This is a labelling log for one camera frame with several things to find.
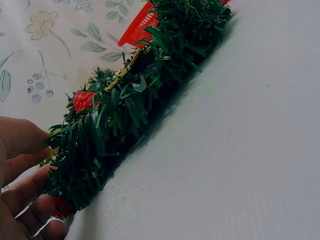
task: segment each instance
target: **white fabric surface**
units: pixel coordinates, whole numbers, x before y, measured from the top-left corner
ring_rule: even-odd
[[[230,4],[228,37],[68,240],[319,239],[320,2]]]

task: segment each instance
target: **red decoration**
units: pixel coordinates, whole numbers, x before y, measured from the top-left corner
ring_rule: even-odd
[[[92,105],[92,98],[96,95],[95,92],[90,91],[78,91],[74,95],[73,106],[75,107],[76,113],[89,108]]]
[[[159,21],[156,19],[157,14],[148,12],[151,10],[154,10],[154,6],[148,1],[125,31],[118,42],[118,46],[121,47],[123,44],[130,44],[136,48],[141,48],[144,45],[137,44],[135,41],[142,39],[146,39],[147,41],[152,40],[152,35],[145,31],[145,28],[147,26],[157,27]]]
[[[63,211],[60,211],[60,208],[64,205],[65,201],[62,200],[59,196],[52,196],[52,197],[55,203],[55,212],[52,215],[52,217],[57,219],[65,218],[76,212],[76,209],[74,208],[74,206],[69,203],[65,206]]]

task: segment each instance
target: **red plastic basket ornament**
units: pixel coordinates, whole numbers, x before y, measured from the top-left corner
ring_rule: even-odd
[[[157,14],[154,12],[148,12],[152,10],[154,10],[154,6],[150,1],[148,1],[119,40],[119,47],[124,44],[130,44],[136,48],[142,48],[144,45],[137,44],[136,41],[142,39],[146,39],[147,41],[152,40],[152,35],[145,31],[147,26],[153,26],[156,28],[159,23],[156,19]]]

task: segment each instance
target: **finger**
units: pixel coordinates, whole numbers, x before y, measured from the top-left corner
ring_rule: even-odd
[[[47,223],[55,210],[53,198],[43,194],[16,220],[22,232],[30,239]]]
[[[45,165],[2,193],[2,201],[17,216],[42,189],[48,179],[50,165]]]
[[[45,149],[49,134],[28,120],[0,116],[0,150],[7,159]]]
[[[42,162],[48,156],[49,151],[50,150],[47,147],[43,151],[36,154],[21,154],[9,159],[6,162],[3,186],[12,183],[23,172]]]
[[[59,220],[52,220],[32,240],[62,240],[65,236],[65,225]]]

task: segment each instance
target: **human hand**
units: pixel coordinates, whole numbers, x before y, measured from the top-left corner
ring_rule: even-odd
[[[49,153],[49,135],[27,120],[0,116],[0,188],[14,181],[27,169],[39,164]],[[15,218],[41,190],[48,179],[49,165],[0,192],[1,240],[60,240],[66,228],[53,220],[34,236],[55,212],[51,196],[43,194],[23,214]]]

